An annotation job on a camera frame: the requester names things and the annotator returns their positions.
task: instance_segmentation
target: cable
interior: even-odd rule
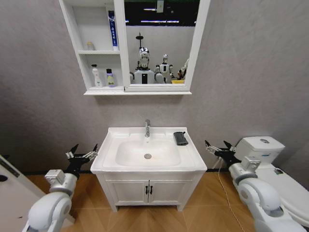
[[[231,207],[230,200],[228,199],[227,192],[226,192],[226,190],[225,190],[225,188],[224,188],[224,185],[223,185],[223,183],[222,183],[222,181],[221,181],[221,179],[220,179],[220,170],[221,170],[221,167],[222,167],[222,161],[223,161],[223,159],[221,158],[220,168],[219,168],[219,171],[218,171],[218,178],[219,178],[220,184],[221,184],[221,186],[222,186],[222,188],[223,188],[223,190],[224,190],[224,192],[225,192],[226,199],[227,199],[227,203],[228,203],[228,207],[230,208],[230,210],[231,210],[231,212],[232,212],[234,218],[236,219],[237,223],[239,224],[241,230],[242,230],[243,232],[245,232],[244,228],[242,227],[240,221],[239,221],[238,218],[236,217],[236,215],[235,215],[235,213],[234,213],[234,211],[233,211],[233,209],[232,209],[232,207]]]

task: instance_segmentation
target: toilet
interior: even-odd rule
[[[283,144],[269,136],[247,137],[237,144],[235,157],[242,160],[250,156],[260,160],[261,164],[256,169],[258,178],[277,190],[282,204],[295,221],[309,227],[309,192],[271,164],[284,148]]]

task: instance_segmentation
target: door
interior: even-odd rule
[[[115,205],[148,203],[149,180],[107,180]]]
[[[149,203],[179,204],[190,188],[192,180],[150,180]]]
[[[32,205],[45,193],[0,155],[0,231],[21,231]],[[68,216],[63,226],[72,225]]]

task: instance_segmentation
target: sink basin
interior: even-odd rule
[[[176,144],[166,140],[142,138],[140,141],[122,142],[116,154],[116,163],[123,166],[163,167],[175,166],[180,162]]]
[[[185,131],[186,146],[177,146],[174,132]],[[186,127],[109,128],[91,171],[185,171],[206,170]]]

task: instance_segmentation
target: mirror cabinet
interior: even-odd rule
[[[59,0],[85,95],[188,95],[210,0]]]

